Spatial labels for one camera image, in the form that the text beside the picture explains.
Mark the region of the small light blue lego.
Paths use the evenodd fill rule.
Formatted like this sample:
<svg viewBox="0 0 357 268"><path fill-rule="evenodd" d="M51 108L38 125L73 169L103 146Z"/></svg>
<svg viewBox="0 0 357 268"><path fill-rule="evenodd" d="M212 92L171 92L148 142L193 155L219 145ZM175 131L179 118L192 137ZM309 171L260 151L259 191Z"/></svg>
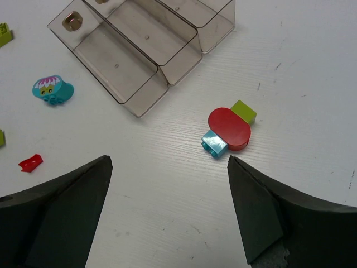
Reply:
<svg viewBox="0 0 357 268"><path fill-rule="evenodd" d="M204 134L201 145L213 158L220 158L228 150L228 144L213 130L208 130Z"/></svg>

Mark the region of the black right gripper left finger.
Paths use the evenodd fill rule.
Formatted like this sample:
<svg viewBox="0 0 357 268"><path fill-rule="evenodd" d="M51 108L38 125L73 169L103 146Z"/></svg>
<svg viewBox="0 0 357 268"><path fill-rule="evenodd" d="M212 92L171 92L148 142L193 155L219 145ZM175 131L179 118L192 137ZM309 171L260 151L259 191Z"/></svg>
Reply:
<svg viewBox="0 0 357 268"><path fill-rule="evenodd" d="M1 267L85 267L112 170L103 155L1 197Z"/></svg>

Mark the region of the red rounded lego brick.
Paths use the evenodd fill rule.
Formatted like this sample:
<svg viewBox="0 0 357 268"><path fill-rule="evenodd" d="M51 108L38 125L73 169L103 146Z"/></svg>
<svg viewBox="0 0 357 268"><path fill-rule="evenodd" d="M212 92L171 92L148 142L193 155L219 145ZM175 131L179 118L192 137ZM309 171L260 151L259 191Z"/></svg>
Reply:
<svg viewBox="0 0 357 268"><path fill-rule="evenodd" d="M250 125L229 108L217 108L208 117L208 125L223 141L230 151L240 151L249 143Z"/></svg>

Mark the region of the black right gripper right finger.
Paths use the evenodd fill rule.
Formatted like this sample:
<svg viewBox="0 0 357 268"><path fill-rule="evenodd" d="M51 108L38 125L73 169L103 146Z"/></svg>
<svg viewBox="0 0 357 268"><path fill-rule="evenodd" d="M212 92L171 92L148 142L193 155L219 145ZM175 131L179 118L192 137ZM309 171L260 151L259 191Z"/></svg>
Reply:
<svg viewBox="0 0 357 268"><path fill-rule="evenodd" d="M356 266L355 207L298 191L234 156L228 176L251 267Z"/></svg>

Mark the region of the small red lego piece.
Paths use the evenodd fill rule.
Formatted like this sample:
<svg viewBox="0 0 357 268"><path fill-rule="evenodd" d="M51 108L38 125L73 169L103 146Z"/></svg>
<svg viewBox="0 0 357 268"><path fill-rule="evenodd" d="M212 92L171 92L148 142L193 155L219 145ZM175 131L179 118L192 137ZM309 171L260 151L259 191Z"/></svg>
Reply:
<svg viewBox="0 0 357 268"><path fill-rule="evenodd" d="M25 159L18 164L21 167L21 171L25 173L33 172L39 165L43 163L41 155L35 154L29 159Z"/></svg>

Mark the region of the lime green square lego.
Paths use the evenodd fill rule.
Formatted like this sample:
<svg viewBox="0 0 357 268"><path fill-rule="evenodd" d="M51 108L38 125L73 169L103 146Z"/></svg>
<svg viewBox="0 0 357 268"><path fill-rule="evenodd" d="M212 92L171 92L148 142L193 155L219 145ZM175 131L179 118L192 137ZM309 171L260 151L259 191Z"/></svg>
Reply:
<svg viewBox="0 0 357 268"><path fill-rule="evenodd" d="M255 122L257 113L246 105L243 101L238 100L232 107L231 110L243 119L247 124L252 125Z"/></svg>

